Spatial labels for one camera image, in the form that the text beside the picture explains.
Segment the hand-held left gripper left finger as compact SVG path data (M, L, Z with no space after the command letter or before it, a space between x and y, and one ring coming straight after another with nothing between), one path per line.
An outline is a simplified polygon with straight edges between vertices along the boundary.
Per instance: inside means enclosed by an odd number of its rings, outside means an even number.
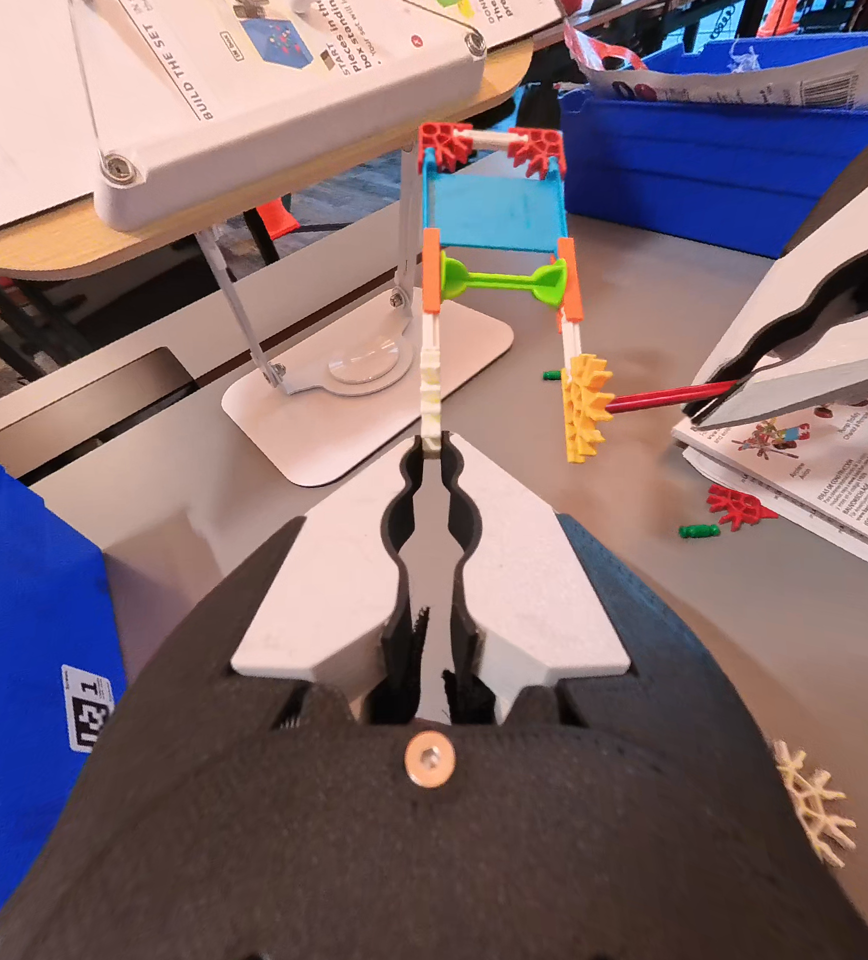
M421 440L404 440L300 518L231 659L248 677L331 686L366 714L416 714L428 606L401 550L415 532Z

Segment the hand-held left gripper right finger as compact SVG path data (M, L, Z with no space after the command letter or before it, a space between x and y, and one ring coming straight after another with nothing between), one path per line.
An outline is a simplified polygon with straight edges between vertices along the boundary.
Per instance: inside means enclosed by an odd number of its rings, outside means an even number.
M507 714L521 691L631 666L556 511L473 445L443 433L453 575L450 714Z

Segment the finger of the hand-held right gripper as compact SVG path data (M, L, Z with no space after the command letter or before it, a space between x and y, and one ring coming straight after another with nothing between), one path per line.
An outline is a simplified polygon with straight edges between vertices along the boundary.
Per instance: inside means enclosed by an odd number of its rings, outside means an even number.
M807 351L762 366L733 390L688 415L713 429L753 424L820 402L868 399L868 314L826 330Z
M788 362L806 354L838 325L868 316L868 243L852 253L826 242L819 265L770 270L694 383L738 380L769 357Z

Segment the instruction leaflet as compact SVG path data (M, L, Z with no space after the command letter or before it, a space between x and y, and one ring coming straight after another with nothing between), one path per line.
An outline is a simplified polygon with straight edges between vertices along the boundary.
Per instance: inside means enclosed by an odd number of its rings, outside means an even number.
M868 405L828 404L715 429L684 418L672 436L713 484L868 562Z

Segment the long red toy rod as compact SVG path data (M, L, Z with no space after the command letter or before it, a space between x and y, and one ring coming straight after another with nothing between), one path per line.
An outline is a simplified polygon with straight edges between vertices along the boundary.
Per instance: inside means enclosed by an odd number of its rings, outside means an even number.
M728 380L686 387L634 393L615 397L605 406L609 414L635 412L646 409L685 405L718 398L735 389L739 380Z

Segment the blue storage bin with tag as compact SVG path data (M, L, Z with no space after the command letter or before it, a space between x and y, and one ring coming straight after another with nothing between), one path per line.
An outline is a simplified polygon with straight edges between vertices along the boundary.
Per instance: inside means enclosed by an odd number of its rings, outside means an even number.
M0 464L0 909L125 689L101 550Z

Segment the colourful toy construction model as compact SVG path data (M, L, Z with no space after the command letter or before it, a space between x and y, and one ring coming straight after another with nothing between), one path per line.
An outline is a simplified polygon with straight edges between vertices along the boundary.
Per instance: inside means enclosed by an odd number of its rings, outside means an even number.
M565 453L583 464L604 442L612 415L605 391L607 361L582 347L583 297L575 243L569 235L563 137L558 130L427 122L417 132L421 186L421 323L419 436L423 453L442 449L442 307L469 290L530 294L553 310L563 353L560 370ZM542 255L529 274L477 271L446 250L477 249Z

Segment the white snowflake connector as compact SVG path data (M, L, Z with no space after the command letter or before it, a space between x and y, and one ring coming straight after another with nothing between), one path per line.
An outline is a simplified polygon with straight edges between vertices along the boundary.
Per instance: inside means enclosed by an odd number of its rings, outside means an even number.
M829 771L806 770L807 754L804 750L791 750L781 739L773 740L771 746L776 772L814 854L826 866L842 869L845 862L836 848L841 851L856 849L856 841L848 832L857 824L831 805L846 800L846 795L831 788Z

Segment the crumpled printed bag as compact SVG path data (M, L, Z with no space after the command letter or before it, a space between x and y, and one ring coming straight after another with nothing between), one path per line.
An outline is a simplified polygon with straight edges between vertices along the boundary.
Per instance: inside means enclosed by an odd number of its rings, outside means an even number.
M599 99L868 112L868 32L679 44L644 59L572 26L563 39Z

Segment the red fan connector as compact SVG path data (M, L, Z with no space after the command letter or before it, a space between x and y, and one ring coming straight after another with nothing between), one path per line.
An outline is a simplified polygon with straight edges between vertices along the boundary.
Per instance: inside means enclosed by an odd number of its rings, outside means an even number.
M707 491L706 504L712 514L719 515L719 524L728 524L731 532L738 532L743 525L757 525L763 520L778 519L756 496L719 484L711 484Z

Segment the plain blue storage bin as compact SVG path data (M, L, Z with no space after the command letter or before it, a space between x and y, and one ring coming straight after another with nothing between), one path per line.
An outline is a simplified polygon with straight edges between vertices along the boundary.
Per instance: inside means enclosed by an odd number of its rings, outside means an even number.
M570 213L777 258L868 148L868 111L560 96Z

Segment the white paper sheet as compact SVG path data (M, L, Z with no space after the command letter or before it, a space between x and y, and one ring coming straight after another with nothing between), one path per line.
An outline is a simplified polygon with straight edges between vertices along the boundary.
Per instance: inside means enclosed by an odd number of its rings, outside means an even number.
M0 228L92 195L91 114L64 1L0 1Z
M416 1L479 33L489 51L529 39L559 24L564 16L557 1Z

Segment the printed instruction card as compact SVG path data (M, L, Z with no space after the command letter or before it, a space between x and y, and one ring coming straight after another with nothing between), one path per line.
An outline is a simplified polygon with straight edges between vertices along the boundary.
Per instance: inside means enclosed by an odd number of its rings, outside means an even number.
M169 66L210 119L275 118L379 101L406 116L475 93L485 54L470 31L410 2L166 2Z

